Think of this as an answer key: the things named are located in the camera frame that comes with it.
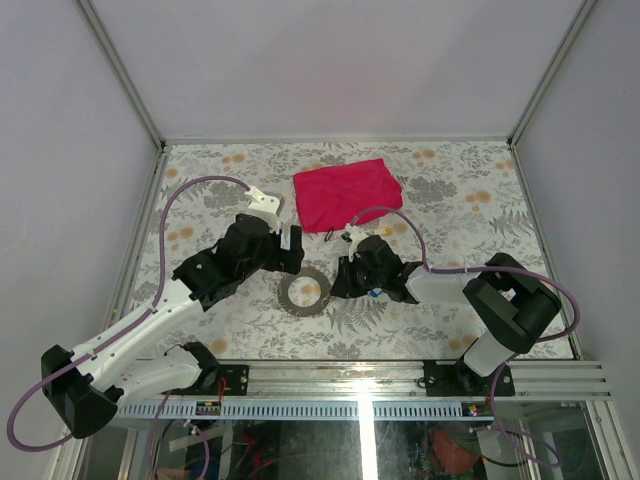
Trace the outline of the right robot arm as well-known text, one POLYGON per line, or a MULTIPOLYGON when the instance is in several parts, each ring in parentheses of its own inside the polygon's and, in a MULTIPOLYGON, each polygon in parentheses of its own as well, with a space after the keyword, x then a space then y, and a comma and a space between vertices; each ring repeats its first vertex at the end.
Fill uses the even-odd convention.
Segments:
POLYGON ((349 299, 374 290, 398 303, 468 305, 483 323, 484 333, 455 362, 424 361, 418 383, 431 397, 514 396, 507 361, 529 352, 561 308, 558 296, 506 253, 478 269, 427 268, 402 261, 379 236, 340 257, 330 293, 349 299))

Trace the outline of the black tag key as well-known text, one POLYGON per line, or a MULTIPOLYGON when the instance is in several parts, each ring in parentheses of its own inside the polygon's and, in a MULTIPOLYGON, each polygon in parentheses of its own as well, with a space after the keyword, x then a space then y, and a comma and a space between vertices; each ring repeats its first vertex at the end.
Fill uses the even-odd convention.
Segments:
POLYGON ((330 228, 329 231, 326 233, 325 237, 324 237, 324 241, 325 242, 329 242, 333 239, 333 236, 335 234, 335 229, 334 228, 330 228))

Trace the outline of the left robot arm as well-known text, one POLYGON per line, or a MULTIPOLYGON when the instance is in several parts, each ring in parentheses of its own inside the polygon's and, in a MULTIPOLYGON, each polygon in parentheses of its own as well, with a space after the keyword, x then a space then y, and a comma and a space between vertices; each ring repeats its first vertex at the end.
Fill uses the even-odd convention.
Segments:
POLYGON ((212 392, 219 363, 202 343, 180 346, 151 361, 141 354, 181 322, 197 318, 234 295, 259 270, 297 274, 304 258, 302 229, 289 245, 261 218, 239 214, 213 247, 185 259, 149 305, 94 338, 66 350, 54 345, 41 357, 42 391, 72 437, 104 428, 126 405, 169 390, 212 392))

